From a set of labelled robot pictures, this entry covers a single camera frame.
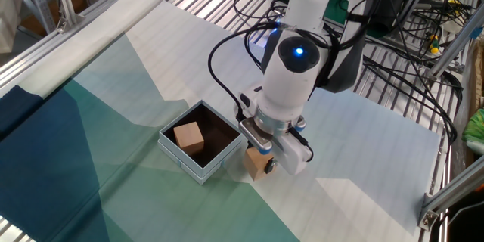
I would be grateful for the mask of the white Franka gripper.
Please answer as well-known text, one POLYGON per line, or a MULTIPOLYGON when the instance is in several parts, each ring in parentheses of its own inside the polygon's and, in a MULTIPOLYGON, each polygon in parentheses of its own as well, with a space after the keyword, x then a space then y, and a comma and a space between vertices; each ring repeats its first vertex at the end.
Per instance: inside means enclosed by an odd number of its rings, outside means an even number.
POLYGON ((239 129, 258 152, 274 157, 266 163, 265 174, 271 173, 278 163, 288 174, 297 175, 314 156, 308 141, 301 135, 306 121, 301 115, 288 120, 269 116, 258 104, 257 100, 262 96, 260 84, 251 85, 239 93, 242 112, 239 129))

